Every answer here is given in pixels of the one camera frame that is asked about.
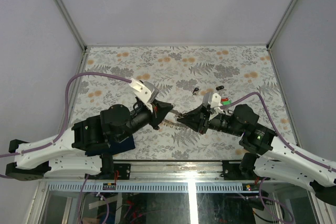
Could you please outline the silver keyring holder with rings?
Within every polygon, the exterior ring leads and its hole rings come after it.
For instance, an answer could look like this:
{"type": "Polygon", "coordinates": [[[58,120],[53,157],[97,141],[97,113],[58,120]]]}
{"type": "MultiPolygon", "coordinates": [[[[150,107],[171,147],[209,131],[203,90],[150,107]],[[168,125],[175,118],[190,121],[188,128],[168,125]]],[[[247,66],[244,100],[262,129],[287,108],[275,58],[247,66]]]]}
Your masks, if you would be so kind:
{"type": "Polygon", "coordinates": [[[177,121],[177,119],[180,118],[181,113],[175,110],[172,110],[167,114],[165,119],[163,120],[163,124],[165,126],[169,126],[171,128],[186,128],[186,126],[180,122],[177,121]]]}

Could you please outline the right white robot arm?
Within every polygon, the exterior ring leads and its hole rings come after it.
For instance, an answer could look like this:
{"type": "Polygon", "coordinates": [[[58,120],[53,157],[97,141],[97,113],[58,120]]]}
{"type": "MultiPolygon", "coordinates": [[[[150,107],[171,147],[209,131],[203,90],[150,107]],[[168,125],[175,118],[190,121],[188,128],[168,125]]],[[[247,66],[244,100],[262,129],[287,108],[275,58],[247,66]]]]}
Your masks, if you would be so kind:
{"type": "Polygon", "coordinates": [[[201,105],[178,122],[200,134],[213,130],[239,136],[239,144],[247,151],[239,165],[243,178],[267,177],[291,183],[335,205],[335,162],[282,141],[278,133],[258,123],[258,119],[246,104],[235,107],[231,115],[215,113],[201,105]]]}

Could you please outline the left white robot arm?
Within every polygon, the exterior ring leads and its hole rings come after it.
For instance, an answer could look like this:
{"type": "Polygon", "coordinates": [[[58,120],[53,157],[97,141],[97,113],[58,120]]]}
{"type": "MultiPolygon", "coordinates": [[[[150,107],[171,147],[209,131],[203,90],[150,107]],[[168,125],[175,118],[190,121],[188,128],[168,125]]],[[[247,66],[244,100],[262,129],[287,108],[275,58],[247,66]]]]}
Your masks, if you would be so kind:
{"type": "Polygon", "coordinates": [[[61,137],[34,143],[12,140],[8,152],[16,157],[6,165],[4,177],[24,182],[53,177],[114,179],[113,156],[134,149],[133,135],[143,127],[158,130],[172,109],[172,104],[158,100],[152,109],[140,100],[132,110],[115,104],[75,123],[61,137]]]}

